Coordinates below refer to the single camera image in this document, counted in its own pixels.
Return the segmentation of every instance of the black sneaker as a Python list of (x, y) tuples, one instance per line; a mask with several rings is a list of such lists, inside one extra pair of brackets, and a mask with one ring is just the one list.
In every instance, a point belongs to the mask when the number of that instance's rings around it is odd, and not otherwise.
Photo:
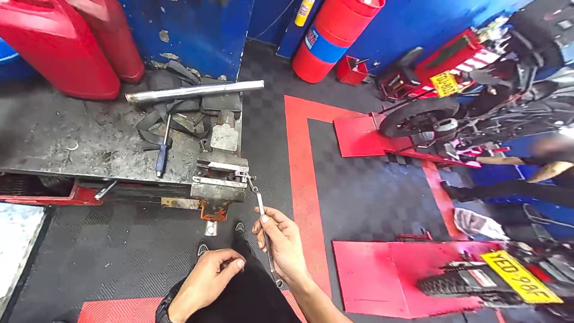
[(243, 237), (244, 233), (245, 233), (245, 226), (243, 225), (243, 222), (237, 221), (235, 223), (235, 234), (238, 234), (239, 236)]
[(197, 258), (201, 257), (204, 253), (208, 252), (210, 249), (207, 247), (207, 244), (204, 240), (199, 241), (199, 245), (197, 246)]
[(450, 186), (447, 182), (440, 182), (440, 187), (443, 188), (445, 192), (447, 192), (448, 197), (451, 199), (463, 199), (464, 196), (459, 191), (458, 187)]

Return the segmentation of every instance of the red floor stripe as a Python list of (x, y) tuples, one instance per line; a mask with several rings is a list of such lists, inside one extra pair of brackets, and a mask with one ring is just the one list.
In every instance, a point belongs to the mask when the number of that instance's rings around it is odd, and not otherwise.
[(497, 315), (498, 323), (506, 323), (504, 316), (502, 316), (502, 312), (500, 311), (500, 309), (495, 309), (494, 312)]
[(291, 308), (293, 309), (299, 320), (301, 320), (302, 323), (307, 323), (307, 319), (303, 316), (303, 312), (299, 308), (299, 305), (297, 304), (297, 301), (295, 301), (295, 297), (293, 296), (293, 294), (291, 294), (291, 291), (282, 290), (281, 292), (283, 293), (283, 296), (285, 296), (285, 299), (287, 299), (287, 303), (291, 305)]
[(77, 323), (154, 323), (162, 298), (84, 302)]
[(303, 253), (309, 272), (329, 297), (331, 297), (331, 282), (307, 119), (333, 122), (338, 118), (364, 116), (362, 113), (339, 107), (285, 96), (293, 217), (301, 233)]
[(444, 225), (447, 227), (448, 234), (453, 240), (468, 241), (467, 236), (455, 226), (455, 207), (447, 192), (440, 187), (440, 182), (443, 180), (440, 178), (436, 165), (431, 161), (421, 160), (421, 166), (425, 172), (426, 181), (429, 183), (436, 205), (439, 207), (440, 214), (443, 217)]

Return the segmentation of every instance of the workbench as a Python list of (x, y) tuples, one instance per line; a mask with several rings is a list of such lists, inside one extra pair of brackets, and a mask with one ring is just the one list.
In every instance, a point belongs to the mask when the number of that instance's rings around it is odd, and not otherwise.
[[(135, 125), (144, 107), (129, 105), (124, 93), (147, 90), (145, 83), (122, 85), (111, 102), (70, 98), (43, 78), (4, 84), (0, 89), (0, 171), (122, 182), (191, 184), (199, 139), (175, 130), (165, 175), (156, 177), (157, 150), (143, 142)], [(173, 116), (193, 129), (194, 113)], [(241, 122), (236, 120), (241, 150)], [(165, 125), (152, 128), (163, 136)]]

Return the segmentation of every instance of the wrench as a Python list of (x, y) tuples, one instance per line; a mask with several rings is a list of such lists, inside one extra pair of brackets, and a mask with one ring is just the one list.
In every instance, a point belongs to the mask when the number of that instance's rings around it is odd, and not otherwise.
[[(264, 215), (265, 210), (263, 208), (263, 199), (261, 198), (261, 192), (259, 192), (259, 189), (257, 188), (257, 186), (253, 185), (253, 182), (251, 181), (252, 177), (249, 176), (249, 174), (246, 174), (245, 177), (247, 178), (247, 182), (249, 183), (249, 186), (251, 187), (251, 191), (253, 193), (255, 193), (255, 195), (257, 196), (257, 203), (259, 204), (259, 213), (260, 213), (260, 215)], [(271, 270), (271, 276), (273, 276), (273, 280), (275, 281), (275, 286), (281, 288), (281, 286), (283, 286), (284, 282), (283, 282), (283, 279), (281, 279), (281, 277), (279, 277), (279, 275), (275, 271), (275, 266), (273, 265), (273, 255), (271, 254), (271, 244), (269, 241), (269, 237), (267, 236), (267, 233), (264, 230), (263, 230), (263, 237), (265, 237), (265, 246), (267, 247), (267, 261), (269, 262), (269, 269)]]

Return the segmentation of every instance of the red motorcycle lift platform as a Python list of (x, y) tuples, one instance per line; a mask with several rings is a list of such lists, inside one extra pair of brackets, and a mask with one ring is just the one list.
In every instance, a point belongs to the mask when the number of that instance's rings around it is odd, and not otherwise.
[(374, 157), (394, 153), (408, 157), (430, 160), (440, 166), (469, 166), (480, 168), (480, 163), (447, 159), (439, 155), (417, 151), (410, 148), (413, 141), (410, 137), (390, 138), (379, 133), (379, 124), (385, 118), (384, 114), (371, 112), (367, 117), (353, 119), (337, 119), (335, 133), (339, 142), (342, 157)]
[(352, 242), (333, 241), (345, 312), (420, 318), (482, 308), (477, 297), (438, 298), (423, 294), (417, 280), (441, 274), (452, 261), (473, 261), (500, 250), (496, 242)]

